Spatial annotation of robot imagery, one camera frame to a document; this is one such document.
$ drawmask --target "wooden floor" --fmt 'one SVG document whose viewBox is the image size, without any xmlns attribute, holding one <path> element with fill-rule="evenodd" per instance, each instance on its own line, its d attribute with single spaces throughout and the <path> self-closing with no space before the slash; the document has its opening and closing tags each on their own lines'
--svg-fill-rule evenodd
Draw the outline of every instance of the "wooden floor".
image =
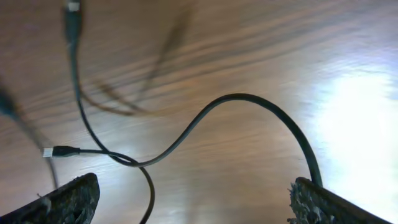
<svg viewBox="0 0 398 224">
<path fill-rule="evenodd" d="M 97 149 L 81 122 L 62 35 L 63 1 L 0 2 L 0 77 L 46 146 Z M 138 161 L 166 149 L 211 100 L 279 105 L 315 150 L 325 188 L 398 223 L 396 0 L 87 1 L 81 82 L 95 132 Z M 39 150 L 0 117 L 0 214 L 52 190 Z M 94 172 L 93 223 L 138 223 L 149 189 L 108 157 L 56 159 L 61 184 Z M 290 183 L 309 177 L 289 130 L 250 103 L 214 109 L 148 167 L 149 223 L 285 223 Z"/>
</svg>

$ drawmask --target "usb connector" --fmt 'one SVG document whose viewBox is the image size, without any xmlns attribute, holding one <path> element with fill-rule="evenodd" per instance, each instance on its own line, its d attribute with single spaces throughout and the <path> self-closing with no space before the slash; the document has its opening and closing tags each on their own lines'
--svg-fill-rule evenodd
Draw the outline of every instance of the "usb connector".
<svg viewBox="0 0 398 224">
<path fill-rule="evenodd" d="M 43 157 L 68 157 L 80 154 L 80 149 L 70 146 L 54 146 L 53 148 L 45 148 Z"/>
<path fill-rule="evenodd" d="M 67 0 L 64 9 L 65 38 L 68 44 L 76 47 L 81 34 L 83 16 L 81 14 L 80 0 Z"/>
</svg>

